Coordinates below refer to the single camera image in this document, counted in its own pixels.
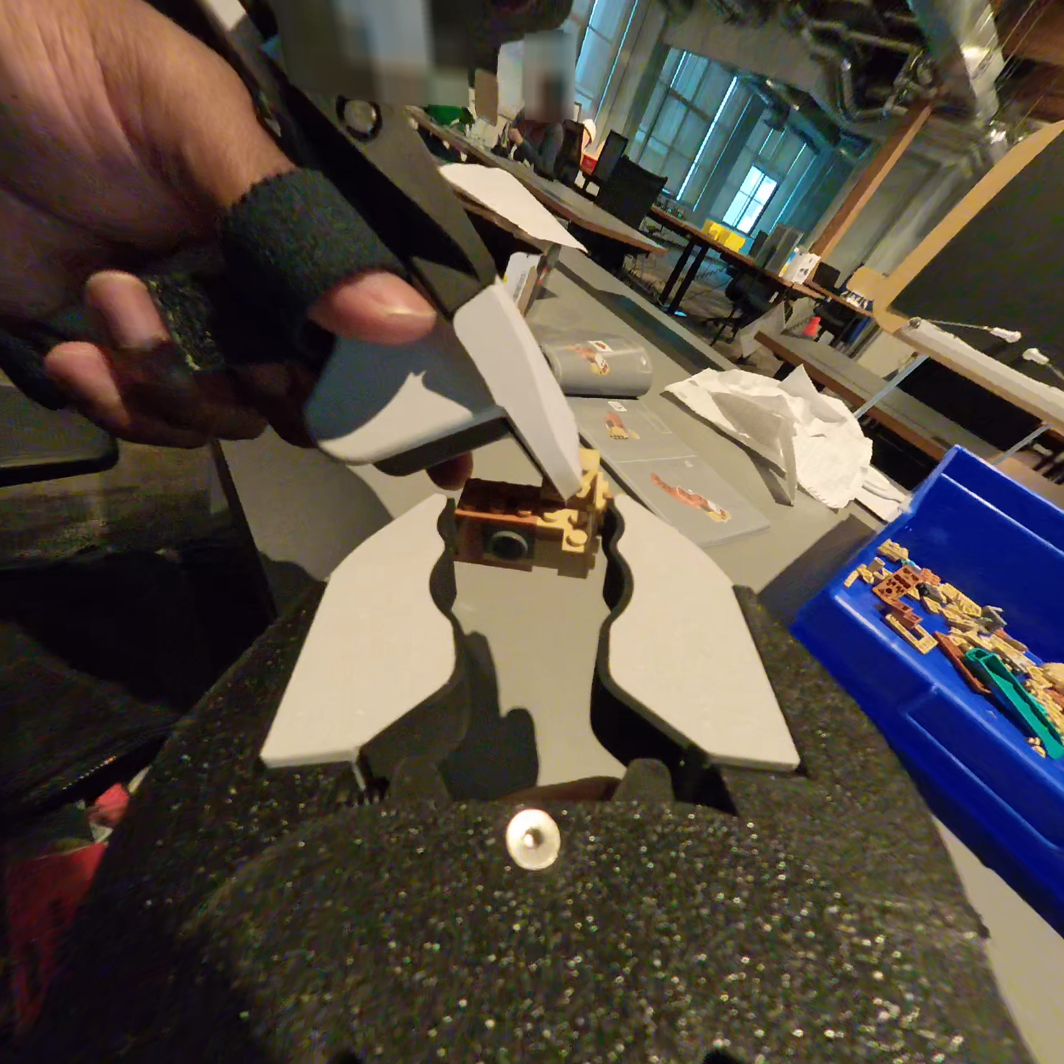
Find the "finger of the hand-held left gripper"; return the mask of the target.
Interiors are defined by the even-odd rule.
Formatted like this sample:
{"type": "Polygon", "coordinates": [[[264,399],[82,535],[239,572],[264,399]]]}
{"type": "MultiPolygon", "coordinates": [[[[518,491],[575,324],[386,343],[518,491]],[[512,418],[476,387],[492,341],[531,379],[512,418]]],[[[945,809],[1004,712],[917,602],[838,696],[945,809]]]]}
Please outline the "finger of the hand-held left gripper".
{"type": "Polygon", "coordinates": [[[563,499],[575,496],[583,477],[575,416],[503,282],[493,281],[459,307],[453,327],[541,473],[563,499]]]}
{"type": "Polygon", "coordinates": [[[510,434],[502,408],[443,318],[405,344],[337,340],[303,419],[328,456],[392,475],[425,472],[510,434]]]}

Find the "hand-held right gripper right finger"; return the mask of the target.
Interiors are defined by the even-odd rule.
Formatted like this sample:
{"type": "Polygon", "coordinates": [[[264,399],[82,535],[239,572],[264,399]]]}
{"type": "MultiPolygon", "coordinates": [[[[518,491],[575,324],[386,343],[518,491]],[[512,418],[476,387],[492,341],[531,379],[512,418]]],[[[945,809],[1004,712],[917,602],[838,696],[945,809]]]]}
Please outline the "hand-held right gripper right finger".
{"type": "Polygon", "coordinates": [[[793,774],[800,755],[733,581],[628,496],[606,509],[596,679],[711,763],[793,774]]]}

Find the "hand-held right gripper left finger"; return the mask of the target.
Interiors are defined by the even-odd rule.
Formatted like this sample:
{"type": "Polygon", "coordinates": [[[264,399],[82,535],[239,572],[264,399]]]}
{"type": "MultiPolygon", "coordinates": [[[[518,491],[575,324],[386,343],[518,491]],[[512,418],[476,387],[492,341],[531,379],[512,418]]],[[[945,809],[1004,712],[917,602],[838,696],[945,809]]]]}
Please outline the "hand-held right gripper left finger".
{"type": "Polygon", "coordinates": [[[458,688],[453,514],[431,495],[328,578],[260,747],[265,767],[370,762],[389,729],[458,688]]]}

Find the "brown and tan brick assembly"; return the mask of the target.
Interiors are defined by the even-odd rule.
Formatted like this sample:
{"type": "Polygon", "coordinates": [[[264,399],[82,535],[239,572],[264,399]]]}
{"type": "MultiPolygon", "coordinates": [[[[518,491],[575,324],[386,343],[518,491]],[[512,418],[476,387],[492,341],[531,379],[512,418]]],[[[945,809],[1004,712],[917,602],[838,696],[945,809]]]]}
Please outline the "brown and tan brick assembly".
{"type": "Polygon", "coordinates": [[[518,484],[473,478],[459,494],[456,558],[584,578],[595,565],[612,493],[597,450],[580,450],[580,487],[563,498],[546,479],[518,484]]]}

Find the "blue plastic bin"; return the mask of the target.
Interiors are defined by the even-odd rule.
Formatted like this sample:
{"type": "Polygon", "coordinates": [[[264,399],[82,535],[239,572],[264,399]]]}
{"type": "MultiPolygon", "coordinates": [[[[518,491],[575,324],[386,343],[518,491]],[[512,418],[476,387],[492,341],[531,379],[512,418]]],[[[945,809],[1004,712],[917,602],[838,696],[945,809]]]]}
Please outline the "blue plastic bin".
{"type": "Polygon", "coordinates": [[[920,652],[857,575],[892,541],[998,606],[1034,663],[1062,663],[1062,511],[954,447],[901,514],[858,547],[791,631],[881,730],[933,813],[1058,932],[1063,920],[1062,759],[1040,755],[1000,701],[977,693],[933,641],[920,652]]]}

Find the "pile of small bricks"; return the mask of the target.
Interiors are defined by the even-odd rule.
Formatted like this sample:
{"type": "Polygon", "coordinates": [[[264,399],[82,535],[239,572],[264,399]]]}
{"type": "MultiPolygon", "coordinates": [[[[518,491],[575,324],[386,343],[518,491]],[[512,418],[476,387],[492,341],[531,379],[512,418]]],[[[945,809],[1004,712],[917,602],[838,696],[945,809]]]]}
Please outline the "pile of small bricks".
{"type": "Polygon", "coordinates": [[[994,651],[1018,674],[1024,685],[1062,730],[1063,666],[1040,658],[1014,636],[1005,624],[1004,609],[981,605],[967,592],[919,565],[907,546],[883,539],[868,561],[858,563],[842,578],[842,589],[857,596],[918,656],[938,654],[964,688],[985,702],[993,715],[1014,725],[1028,746],[1050,759],[1036,738],[1031,738],[991,696],[991,688],[969,668],[964,653],[972,648],[994,651]]]}

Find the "grey desk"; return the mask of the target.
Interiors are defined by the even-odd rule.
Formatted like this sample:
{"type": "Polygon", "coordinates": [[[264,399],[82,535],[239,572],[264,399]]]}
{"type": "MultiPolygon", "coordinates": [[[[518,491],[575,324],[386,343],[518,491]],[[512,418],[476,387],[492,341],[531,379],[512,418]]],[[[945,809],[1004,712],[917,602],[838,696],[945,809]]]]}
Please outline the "grey desk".
{"type": "MultiPolygon", "coordinates": [[[[713,547],[733,583],[757,592],[785,625],[881,521],[858,503],[834,512],[801,492],[787,504],[761,459],[662,396],[662,389],[725,360],[671,317],[565,249],[529,312],[539,326],[569,317],[611,334],[641,338],[654,383],[646,403],[725,480],[769,519],[747,539],[713,547]]],[[[349,469],[318,450],[294,448],[265,431],[255,440],[219,445],[275,606],[290,605],[358,544],[432,492],[423,473],[392,478],[373,467],[349,469]]],[[[592,736],[589,699],[598,631],[605,619],[601,566],[589,578],[459,566],[459,621],[489,645],[499,708],[528,711],[535,726],[539,783],[611,775],[619,764],[592,736]]],[[[1040,914],[938,825],[965,892],[990,930],[990,958],[1005,1003],[1031,1055],[1062,1062],[1062,938],[1040,914]]]]}

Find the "person's left hand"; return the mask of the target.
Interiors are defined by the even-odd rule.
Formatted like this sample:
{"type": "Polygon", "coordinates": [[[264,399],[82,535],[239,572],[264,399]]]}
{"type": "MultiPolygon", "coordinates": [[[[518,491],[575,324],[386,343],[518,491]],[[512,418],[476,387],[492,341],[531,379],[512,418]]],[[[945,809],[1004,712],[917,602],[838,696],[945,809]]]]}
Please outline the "person's left hand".
{"type": "Polygon", "coordinates": [[[198,448],[271,426],[311,447],[301,365],[188,375],[143,259],[204,245],[295,169],[242,78],[146,2],[1,3],[1,309],[17,329],[82,298],[90,334],[44,355],[60,399],[113,436],[198,448]]]}

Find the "white paper sheet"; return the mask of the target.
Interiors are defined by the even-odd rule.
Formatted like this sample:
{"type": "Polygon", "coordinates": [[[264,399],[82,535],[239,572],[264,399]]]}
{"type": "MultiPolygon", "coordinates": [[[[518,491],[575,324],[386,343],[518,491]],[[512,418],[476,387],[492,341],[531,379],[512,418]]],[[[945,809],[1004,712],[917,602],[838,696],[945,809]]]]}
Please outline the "white paper sheet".
{"type": "Polygon", "coordinates": [[[444,163],[438,170],[455,192],[489,209],[525,236],[586,253],[585,246],[556,216],[504,169],[477,163],[444,163]]]}

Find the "grey instruction booklet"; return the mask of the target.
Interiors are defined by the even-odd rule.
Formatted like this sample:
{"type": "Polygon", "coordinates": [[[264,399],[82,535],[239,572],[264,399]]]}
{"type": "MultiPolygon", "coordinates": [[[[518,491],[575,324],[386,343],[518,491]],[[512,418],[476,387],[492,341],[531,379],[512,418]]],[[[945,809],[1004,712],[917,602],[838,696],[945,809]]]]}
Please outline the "grey instruction booklet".
{"type": "Polygon", "coordinates": [[[581,440],[628,495],[702,549],[768,530],[768,518],[648,405],[653,365],[639,342],[584,326],[532,330],[581,440]]]}

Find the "black office chair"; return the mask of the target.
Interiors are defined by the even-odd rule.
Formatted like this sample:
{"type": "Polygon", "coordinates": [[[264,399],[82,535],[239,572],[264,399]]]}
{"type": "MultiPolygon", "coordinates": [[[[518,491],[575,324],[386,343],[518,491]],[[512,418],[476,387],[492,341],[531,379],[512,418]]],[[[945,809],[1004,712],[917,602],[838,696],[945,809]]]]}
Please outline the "black office chair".
{"type": "Polygon", "coordinates": [[[665,190],[667,177],[645,169],[630,157],[619,157],[596,194],[596,205],[624,225],[638,230],[665,190]]]}

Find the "crumpled white plastic bag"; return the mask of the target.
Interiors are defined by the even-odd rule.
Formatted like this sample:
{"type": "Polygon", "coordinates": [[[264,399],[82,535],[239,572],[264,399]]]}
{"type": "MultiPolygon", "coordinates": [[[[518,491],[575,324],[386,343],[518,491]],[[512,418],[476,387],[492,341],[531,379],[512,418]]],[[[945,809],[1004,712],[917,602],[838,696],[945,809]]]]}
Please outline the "crumpled white plastic bag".
{"type": "Polygon", "coordinates": [[[818,392],[805,368],[783,380],[751,371],[706,369],[664,395],[782,473],[787,497],[801,489],[832,511],[858,502],[883,521],[911,496],[872,468],[872,444],[849,408],[818,392]]]}

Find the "teal brick separator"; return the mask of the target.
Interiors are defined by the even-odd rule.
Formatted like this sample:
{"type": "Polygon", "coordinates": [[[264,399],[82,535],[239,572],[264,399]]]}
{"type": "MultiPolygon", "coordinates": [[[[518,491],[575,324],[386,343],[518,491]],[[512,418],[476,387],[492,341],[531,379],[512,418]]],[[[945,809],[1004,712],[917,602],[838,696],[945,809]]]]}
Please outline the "teal brick separator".
{"type": "Polygon", "coordinates": [[[1023,727],[1031,738],[1040,741],[1050,759],[1062,757],[1062,730],[1050,716],[1047,706],[1024,685],[1018,674],[994,651],[972,648],[964,653],[969,668],[991,688],[1004,711],[1023,727]]]}

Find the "yellow framed black screen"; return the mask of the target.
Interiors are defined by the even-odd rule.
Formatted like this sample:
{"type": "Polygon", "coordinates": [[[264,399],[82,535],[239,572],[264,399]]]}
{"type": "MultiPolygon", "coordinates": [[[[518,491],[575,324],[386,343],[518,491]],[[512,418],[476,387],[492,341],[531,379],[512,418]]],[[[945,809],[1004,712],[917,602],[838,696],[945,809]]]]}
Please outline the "yellow framed black screen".
{"type": "Polygon", "coordinates": [[[890,273],[862,267],[849,286],[924,355],[969,362],[998,326],[1062,356],[1063,124],[1010,149],[890,273]]]}

